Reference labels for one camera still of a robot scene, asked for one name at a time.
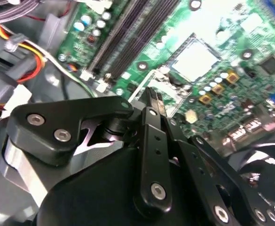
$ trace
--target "black metal bracket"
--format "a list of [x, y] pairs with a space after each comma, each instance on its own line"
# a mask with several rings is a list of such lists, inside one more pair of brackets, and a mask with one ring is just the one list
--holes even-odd
[[[128, 118], [132, 113], [131, 104], [121, 97], [21, 105], [12, 112], [7, 130], [16, 147], [47, 164], [58, 166], [67, 164], [72, 158], [84, 121], [101, 123], [113, 118]], [[62, 129], [60, 140], [55, 137], [59, 129]]]
[[[138, 148], [133, 200], [135, 208], [145, 218], [159, 218], [171, 212], [173, 198], [178, 194], [172, 193], [174, 183], [169, 160], [176, 157], [189, 194], [184, 202], [192, 206], [191, 211], [200, 225], [275, 226], [275, 221], [262, 219], [258, 214], [259, 211], [263, 216], [270, 212], [275, 215], [274, 210], [204, 139], [196, 136], [188, 140], [176, 121], [165, 117], [159, 94], [146, 88], [142, 100], [145, 107], [141, 111], [121, 97], [22, 105], [11, 114], [8, 135], [15, 147], [54, 166], [67, 165], [80, 143], [83, 128], [88, 129], [90, 145], [103, 140], [124, 140], [125, 146], [133, 148], [124, 148], [123, 152]], [[32, 114], [39, 117], [32, 121]], [[59, 129], [67, 133], [57, 138]], [[232, 210], [227, 208], [206, 168], [204, 155], [233, 184], [230, 190]]]

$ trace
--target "integrated circuit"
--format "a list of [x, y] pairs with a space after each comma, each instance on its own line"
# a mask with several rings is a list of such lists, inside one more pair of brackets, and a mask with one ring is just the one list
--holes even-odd
[[167, 64], [182, 78], [195, 82], [219, 61], [217, 54], [193, 33], [170, 57]]
[[260, 67], [269, 75], [275, 74], [275, 56], [269, 56], [266, 60], [260, 63]]

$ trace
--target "silver screw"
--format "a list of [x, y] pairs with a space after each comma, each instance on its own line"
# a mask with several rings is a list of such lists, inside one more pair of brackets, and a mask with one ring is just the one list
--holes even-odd
[[150, 110], [150, 113], [151, 113], [152, 115], [157, 115], [157, 113], [156, 113], [155, 111], [153, 111], [153, 110]]
[[263, 221], [263, 222], [266, 221], [266, 217], [265, 217], [265, 215], [264, 215], [262, 212], [260, 212], [258, 209], [254, 209], [254, 212], [255, 212], [256, 216], [257, 216], [261, 221]]
[[140, 65], [138, 65], [138, 67], [140, 68], [140, 69], [146, 69], [146, 65], [145, 64], [140, 64]]
[[245, 58], [250, 58], [252, 56], [252, 53], [244, 53], [243, 57]]
[[57, 129], [54, 132], [54, 137], [61, 142], [67, 142], [71, 139], [71, 134], [64, 129]]
[[44, 118], [39, 114], [30, 114], [26, 119], [33, 126], [41, 126], [45, 123]]
[[61, 62], [65, 62], [65, 61], [66, 61], [66, 55], [64, 55], [64, 54], [59, 54], [58, 60], [61, 61]]
[[196, 137], [196, 141], [197, 141], [199, 144], [203, 144], [202, 139], [200, 139], [200, 138], [198, 138], [198, 137]]
[[155, 198], [163, 200], [166, 197], [165, 189], [158, 183], [154, 183], [151, 186], [151, 192]]
[[271, 210], [267, 210], [267, 214], [271, 220], [275, 221], [275, 214]]
[[216, 215], [218, 216], [218, 218], [224, 222], [224, 223], [228, 223], [229, 222], [229, 217], [227, 212], [221, 207], [221, 206], [215, 206], [214, 207], [214, 212], [216, 213]]
[[116, 94], [119, 95], [119, 96], [123, 95], [123, 93], [124, 93], [124, 91], [122, 89], [117, 89], [116, 90]]
[[170, 119], [170, 122], [173, 126], [177, 125], [176, 121], [174, 119]]

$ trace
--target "ram slot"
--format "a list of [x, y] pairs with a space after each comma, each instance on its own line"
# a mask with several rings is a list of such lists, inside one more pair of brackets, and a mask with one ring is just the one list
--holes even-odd
[[134, 34], [129, 43], [121, 51], [119, 57], [110, 64], [107, 73], [111, 73], [112, 79], [117, 79], [122, 75], [154, 34], [156, 34], [165, 19], [173, 12], [178, 2], [179, 0], [164, 0], [154, 6], [138, 32]]
[[119, 43], [124, 40], [127, 35], [132, 32], [132, 26], [136, 26], [136, 22], [141, 16], [145, 9], [147, 9], [153, 0], [133, 0], [130, 1], [129, 5], [126, 7], [125, 12], [118, 20], [117, 24], [110, 32], [109, 37], [101, 46], [101, 49], [98, 51], [94, 57], [92, 63], [88, 67], [89, 71], [93, 71], [95, 68], [101, 68], [118, 47]]

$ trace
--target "chip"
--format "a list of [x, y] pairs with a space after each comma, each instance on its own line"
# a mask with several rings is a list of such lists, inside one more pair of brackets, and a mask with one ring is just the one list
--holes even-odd
[[235, 83], [240, 78], [233, 70], [228, 70], [228, 74], [229, 76], [226, 78], [226, 80], [231, 84]]
[[223, 91], [224, 91], [224, 87], [222, 87], [219, 84], [212, 88], [212, 92], [218, 95], [220, 95]]
[[269, 75], [275, 74], [275, 56], [269, 56], [265, 61], [260, 64], [260, 67], [264, 69]]
[[137, 86], [134, 85], [133, 83], [129, 83], [127, 86], [127, 90], [131, 93], [133, 93], [137, 89]]
[[202, 97], [199, 98], [199, 101], [203, 104], [208, 104], [211, 101], [211, 97], [209, 95], [204, 95]]

